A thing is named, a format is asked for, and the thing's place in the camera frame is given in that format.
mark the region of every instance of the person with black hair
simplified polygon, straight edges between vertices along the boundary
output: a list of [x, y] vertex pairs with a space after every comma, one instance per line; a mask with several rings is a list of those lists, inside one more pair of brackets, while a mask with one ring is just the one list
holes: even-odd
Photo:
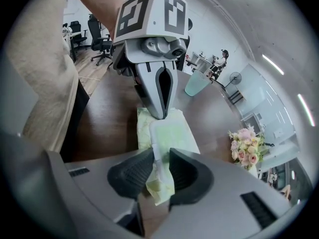
[[210, 68], [210, 73], [208, 74], [208, 77], [215, 77], [215, 80], [219, 77], [221, 71], [226, 68], [227, 65], [227, 58], [229, 57], [227, 50], [222, 50], [222, 58], [219, 59], [218, 57], [213, 56], [213, 66]]

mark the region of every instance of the sleeve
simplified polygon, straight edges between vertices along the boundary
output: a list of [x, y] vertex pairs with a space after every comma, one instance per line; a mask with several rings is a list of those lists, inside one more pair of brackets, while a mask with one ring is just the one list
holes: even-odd
[[214, 65], [215, 66], [221, 66], [225, 63], [226, 59], [224, 57], [222, 57], [221, 59], [216, 59]]

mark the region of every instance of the black pants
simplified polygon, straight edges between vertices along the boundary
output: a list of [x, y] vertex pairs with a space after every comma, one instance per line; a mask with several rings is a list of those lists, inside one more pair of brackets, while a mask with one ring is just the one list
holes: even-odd
[[68, 130], [65, 135], [65, 139], [60, 151], [61, 157], [64, 162], [71, 162], [72, 153], [75, 146], [75, 135], [77, 128], [82, 117], [86, 104], [89, 101], [89, 96], [84, 90], [81, 82], [78, 83], [78, 89], [76, 90], [76, 97], [73, 106], [73, 111], [69, 123]]

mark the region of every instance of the floor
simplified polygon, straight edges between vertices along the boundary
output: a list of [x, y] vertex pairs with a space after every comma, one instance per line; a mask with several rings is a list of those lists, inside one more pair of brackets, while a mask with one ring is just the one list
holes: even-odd
[[[106, 73], [107, 67], [111, 62], [111, 60], [105, 58], [103, 61], [101, 61], [99, 66], [96, 66], [97, 61], [91, 62], [90, 58], [96, 56], [97, 54], [98, 52], [92, 51], [90, 48], [87, 48], [87, 50], [81, 49], [77, 52], [77, 61], [75, 63], [75, 67], [78, 71], [79, 79], [88, 95], [93, 93], [99, 84], [99, 81]], [[234, 116], [236, 116], [239, 119], [238, 121], [240, 121], [241, 116], [236, 107], [228, 101], [227, 94], [222, 90], [221, 87], [219, 88], [219, 91], [225, 98], [225, 101], [231, 108]], [[153, 198], [146, 189], [139, 195], [138, 201], [143, 217], [145, 237], [150, 238], [150, 236], [157, 230], [157, 228], [169, 214], [169, 202], [167, 201], [159, 206], [155, 206]]]
[[78, 71], [80, 82], [89, 96], [92, 95], [99, 81], [106, 73], [108, 65], [111, 63], [110, 59], [104, 58], [99, 66], [96, 66], [100, 58], [95, 58], [91, 61], [91, 57], [97, 55], [99, 55], [99, 52], [93, 51], [89, 47], [86, 50], [79, 49], [76, 54], [75, 68]]

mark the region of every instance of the chair backrest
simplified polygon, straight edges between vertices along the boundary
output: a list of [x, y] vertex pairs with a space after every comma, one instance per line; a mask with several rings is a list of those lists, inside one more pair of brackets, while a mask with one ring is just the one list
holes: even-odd
[[100, 41], [98, 38], [101, 37], [101, 32], [100, 32], [100, 24], [97, 18], [94, 15], [90, 15], [90, 18], [88, 20], [88, 26], [89, 30], [92, 36], [92, 44], [91, 47], [93, 47], [96, 44], [99, 44]]
[[[73, 33], [81, 32], [81, 24], [78, 21], [72, 21], [70, 23], [70, 27], [72, 28]], [[81, 37], [82, 37], [82, 35], [78, 34], [78, 35], [75, 35], [73, 38], [74, 38], [74, 40], [76, 40], [76, 39], [79, 39]]]

